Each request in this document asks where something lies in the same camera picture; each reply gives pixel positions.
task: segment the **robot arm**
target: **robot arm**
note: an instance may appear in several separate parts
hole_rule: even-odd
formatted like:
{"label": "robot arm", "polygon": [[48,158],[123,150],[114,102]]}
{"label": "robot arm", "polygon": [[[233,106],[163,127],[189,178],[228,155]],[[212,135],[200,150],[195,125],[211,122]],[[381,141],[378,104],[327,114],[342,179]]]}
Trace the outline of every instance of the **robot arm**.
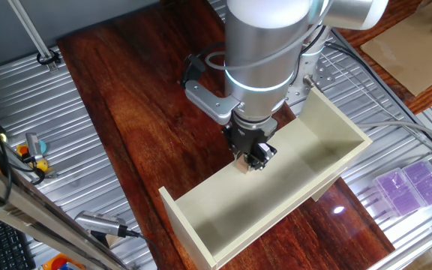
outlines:
{"label": "robot arm", "polygon": [[[383,15],[387,1],[228,0],[225,65],[241,67],[274,55],[304,35],[326,8],[322,23],[327,26],[369,29]],[[296,44],[252,67],[227,68],[225,98],[215,97],[195,80],[183,82],[187,97],[224,125],[235,158],[243,157],[250,169],[262,170],[277,152],[267,143],[277,126],[272,115],[284,104],[302,46]]]}

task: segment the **metal grating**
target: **metal grating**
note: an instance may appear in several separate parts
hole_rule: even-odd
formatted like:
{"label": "metal grating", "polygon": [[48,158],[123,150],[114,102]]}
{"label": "metal grating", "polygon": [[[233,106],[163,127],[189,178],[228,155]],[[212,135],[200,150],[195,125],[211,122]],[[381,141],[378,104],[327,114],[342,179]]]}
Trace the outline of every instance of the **metal grating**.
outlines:
{"label": "metal grating", "polygon": [[[46,142],[45,158],[58,178],[38,189],[70,217],[82,210],[105,213],[140,231],[64,60],[58,67],[50,73],[34,56],[0,67],[0,124],[8,142],[15,148],[26,132]],[[37,266],[58,254],[29,236],[28,243]],[[156,269],[141,238],[120,239],[111,250],[127,265]]]}

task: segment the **dark wood surface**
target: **dark wood surface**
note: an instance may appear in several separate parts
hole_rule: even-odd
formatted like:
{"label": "dark wood surface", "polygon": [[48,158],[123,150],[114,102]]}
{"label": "dark wood surface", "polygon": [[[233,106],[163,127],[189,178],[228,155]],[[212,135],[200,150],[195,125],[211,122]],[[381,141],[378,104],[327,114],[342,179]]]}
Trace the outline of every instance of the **dark wood surface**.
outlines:
{"label": "dark wood surface", "polygon": [[396,95],[415,114],[420,113],[432,106],[432,86],[415,97],[386,70],[373,61],[369,55],[365,54],[360,49],[360,46],[409,17],[418,9],[420,3],[422,3],[422,0],[389,0],[388,7],[382,16],[382,19],[372,29],[367,31],[338,29],[344,38],[346,38],[346,40],[356,49],[356,51],[361,56],[363,56],[364,60],[378,73],[378,75],[388,84],[394,93],[396,93]]}
{"label": "dark wood surface", "polygon": [[[177,84],[189,53],[224,40],[200,0],[156,4],[63,37],[58,46],[161,269],[195,269],[175,237],[158,189],[178,199],[233,157],[213,122]],[[222,95],[223,74],[200,82]],[[294,119],[288,106],[279,128]],[[344,207],[335,214],[336,207]],[[309,199],[224,269],[366,269],[394,248],[342,179]]]}

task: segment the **purple container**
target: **purple container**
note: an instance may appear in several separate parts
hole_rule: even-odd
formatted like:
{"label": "purple container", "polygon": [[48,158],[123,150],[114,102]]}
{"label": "purple container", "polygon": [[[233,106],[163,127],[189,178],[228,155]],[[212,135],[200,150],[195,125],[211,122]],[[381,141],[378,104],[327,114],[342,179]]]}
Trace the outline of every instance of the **purple container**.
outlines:
{"label": "purple container", "polygon": [[390,208],[403,216],[425,206],[424,200],[399,168],[374,179],[374,184]]}
{"label": "purple container", "polygon": [[403,169],[411,184],[423,200],[432,204],[432,166],[427,161],[419,161]]}

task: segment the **white pole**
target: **white pole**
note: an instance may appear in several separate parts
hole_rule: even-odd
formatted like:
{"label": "white pole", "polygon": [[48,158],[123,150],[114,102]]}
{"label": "white pole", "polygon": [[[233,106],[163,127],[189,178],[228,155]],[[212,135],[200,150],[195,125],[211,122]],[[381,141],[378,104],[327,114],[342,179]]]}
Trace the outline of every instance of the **white pole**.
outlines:
{"label": "white pole", "polygon": [[[24,29],[28,32],[29,37],[33,40],[34,45],[37,48],[37,51],[41,54],[41,57],[43,60],[51,59],[53,55],[51,54],[50,50],[44,44],[43,39],[38,33],[38,30],[36,30],[35,25],[31,21],[31,18],[29,18],[28,14],[26,13],[26,10],[21,5],[20,0],[7,0],[10,4],[10,6],[13,8],[14,13],[19,18],[19,21],[21,21],[22,26],[24,26]],[[56,66],[56,63],[50,63],[47,65],[50,71],[57,71],[58,67]]]}

